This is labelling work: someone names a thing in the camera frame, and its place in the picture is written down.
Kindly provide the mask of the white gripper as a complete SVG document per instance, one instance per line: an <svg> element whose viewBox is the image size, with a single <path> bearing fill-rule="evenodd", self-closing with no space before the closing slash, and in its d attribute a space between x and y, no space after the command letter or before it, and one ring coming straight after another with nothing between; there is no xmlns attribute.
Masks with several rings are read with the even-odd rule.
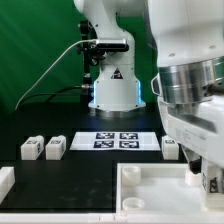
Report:
<svg viewBox="0 0 224 224"><path fill-rule="evenodd" d="M164 130L185 146L182 151L190 171L193 174L201 172L201 157L224 167L224 96L213 95L188 114L187 108L178 111L163 100L159 75L151 81L151 86L153 92L158 93L157 103Z"/></svg>

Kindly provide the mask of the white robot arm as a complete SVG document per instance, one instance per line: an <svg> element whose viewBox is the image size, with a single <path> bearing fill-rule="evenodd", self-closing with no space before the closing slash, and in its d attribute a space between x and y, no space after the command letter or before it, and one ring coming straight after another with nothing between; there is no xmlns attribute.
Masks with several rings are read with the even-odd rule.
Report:
<svg viewBox="0 0 224 224"><path fill-rule="evenodd" d="M203 166L224 170L224 94L218 66L224 63L224 0L73 0L97 39L90 43L100 61L90 109L105 116L145 107L135 76L135 40L116 18L144 15L149 43L157 50L151 81L169 137Z"/></svg>

